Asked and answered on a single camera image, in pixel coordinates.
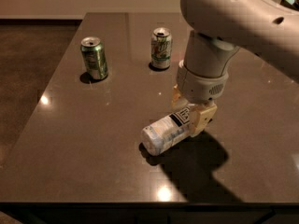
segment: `can lid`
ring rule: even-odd
[[[100,38],[95,37],[95,36],[89,36],[89,37],[85,37],[82,41],[81,44],[84,47],[96,47],[97,45],[99,45],[101,42]]]
[[[153,33],[157,36],[163,36],[163,37],[167,37],[170,35],[170,30],[168,28],[165,27],[159,27],[156,28]]]

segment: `soda can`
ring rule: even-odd
[[[93,79],[104,79],[108,75],[104,45],[100,38],[89,36],[81,41],[81,53],[87,72]]]
[[[172,36],[170,30],[157,28],[151,36],[151,65],[157,69],[167,69],[170,66],[172,50]]]

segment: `green can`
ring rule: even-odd
[[[89,36],[81,41],[81,52],[87,72],[93,79],[104,79],[108,75],[104,45],[100,38]]]

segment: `table surface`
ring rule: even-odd
[[[149,69],[150,37],[174,37],[172,64]],[[0,171],[0,202],[298,203],[298,84],[242,49],[206,131],[160,157],[141,130],[173,111],[190,27],[176,13],[88,13]],[[100,37],[109,75],[82,82],[80,41]]]

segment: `floor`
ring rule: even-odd
[[[47,87],[79,21],[0,21],[0,168]],[[0,224],[20,223],[0,213]]]

